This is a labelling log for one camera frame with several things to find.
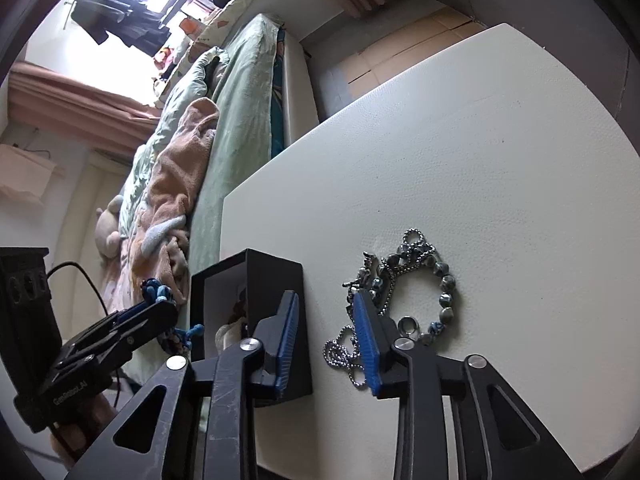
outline cardboard box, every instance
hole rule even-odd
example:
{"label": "cardboard box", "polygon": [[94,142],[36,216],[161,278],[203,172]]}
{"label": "cardboard box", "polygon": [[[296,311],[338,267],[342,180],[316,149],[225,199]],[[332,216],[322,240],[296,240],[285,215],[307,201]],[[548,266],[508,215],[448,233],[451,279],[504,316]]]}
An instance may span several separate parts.
{"label": "cardboard box", "polygon": [[349,92],[357,99],[433,54],[484,30],[450,7],[409,23],[340,62]]}
{"label": "cardboard box", "polygon": [[244,311],[248,336],[253,335],[261,319],[276,313],[285,290],[293,290],[298,295],[298,334],[289,384],[281,402],[311,394],[302,265],[253,249],[230,256],[191,278],[190,326],[202,323],[205,327],[204,337],[193,340],[191,360],[199,361],[218,354],[216,332],[227,324],[242,290],[246,295]]}

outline white table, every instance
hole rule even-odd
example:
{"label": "white table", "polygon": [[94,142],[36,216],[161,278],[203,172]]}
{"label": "white table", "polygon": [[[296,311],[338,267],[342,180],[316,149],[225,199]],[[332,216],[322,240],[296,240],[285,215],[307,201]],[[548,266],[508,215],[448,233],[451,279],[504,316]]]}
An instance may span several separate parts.
{"label": "white table", "polygon": [[[421,229],[451,266],[457,323],[581,469],[640,424],[640,164],[600,102],[500,25],[320,124],[225,200],[221,256],[301,262],[315,394],[258,410],[258,460],[293,479],[392,478],[397,401],[355,390],[322,345],[348,322],[362,251]],[[392,317],[436,319],[412,273]]]}

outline white wall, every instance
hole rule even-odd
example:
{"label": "white wall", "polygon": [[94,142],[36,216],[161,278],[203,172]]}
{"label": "white wall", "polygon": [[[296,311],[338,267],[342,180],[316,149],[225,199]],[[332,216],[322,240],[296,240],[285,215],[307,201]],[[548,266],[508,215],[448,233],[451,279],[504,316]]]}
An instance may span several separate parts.
{"label": "white wall", "polygon": [[[60,164],[66,171],[64,177],[51,177],[42,199],[44,206],[20,203],[0,196],[0,247],[48,247],[50,253],[45,262],[47,267],[50,267],[66,208],[78,184],[89,148],[75,140],[47,132],[34,135],[34,128],[16,123],[9,124],[0,140],[7,144],[16,142],[22,148],[28,144],[30,150],[49,150],[51,160]],[[0,363],[0,412],[6,423],[18,442],[41,453],[53,455],[49,445],[49,431],[36,435],[31,433],[15,411],[14,397],[14,386]],[[66,471],[59,463],[43,457],[33,461],[47,480],[64,478]]]}
{"label": "white wall", "polygon": [[0,135],[4,132],[7,124],[9,124],[9,117],[7,115],[7,96],[9,91],[9,79],[4,78],[2,84],[0,84]]}
{"label": "white wall", "polygon": [[234,26],[229,38],[232,38],[236,30],[261,12],[279,15],[286,20],[287,32],[297,40],[302,40],[316,28],[340,14],[342,7],[335,0],[253,0],[251,6]]}
{"label": "white wall", "polygon": [[155,100],[152,76],[158,75],[153,60],[120,38],[109,35],[101,45],[69,18],[70,6],[60,1],[31,36],[26,60],[101,90],[136,99]]}

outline stuffed toy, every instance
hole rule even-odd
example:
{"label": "stuffed toy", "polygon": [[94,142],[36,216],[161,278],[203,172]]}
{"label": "stuffed toy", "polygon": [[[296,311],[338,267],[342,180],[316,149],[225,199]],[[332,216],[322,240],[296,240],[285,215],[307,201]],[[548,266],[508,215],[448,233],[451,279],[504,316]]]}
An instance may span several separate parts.
{"label": "stuffed toy", "polygon": [[95,246],[98,252],[105,258],[112,259],[120,254],[120,233],[118,232],[118,218],[120,217],[120,207],[124,197],[117,195],[114,197],[107,209],[95,210],[98,221],[95,224]]}

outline hanging clothes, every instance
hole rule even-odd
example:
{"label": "hanging clothes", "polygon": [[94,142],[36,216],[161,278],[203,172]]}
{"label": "hanging clothes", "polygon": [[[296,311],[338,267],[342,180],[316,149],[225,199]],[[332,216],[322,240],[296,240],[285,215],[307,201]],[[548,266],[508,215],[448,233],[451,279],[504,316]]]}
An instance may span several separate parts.
{"label": "hanging clothes", "polygon": [[116,35],[127,46],[154,56],[169,38],[169,28],[161,25],[163,14],[146,8],[148,0],[76,0],[71,19],[103,43]]}

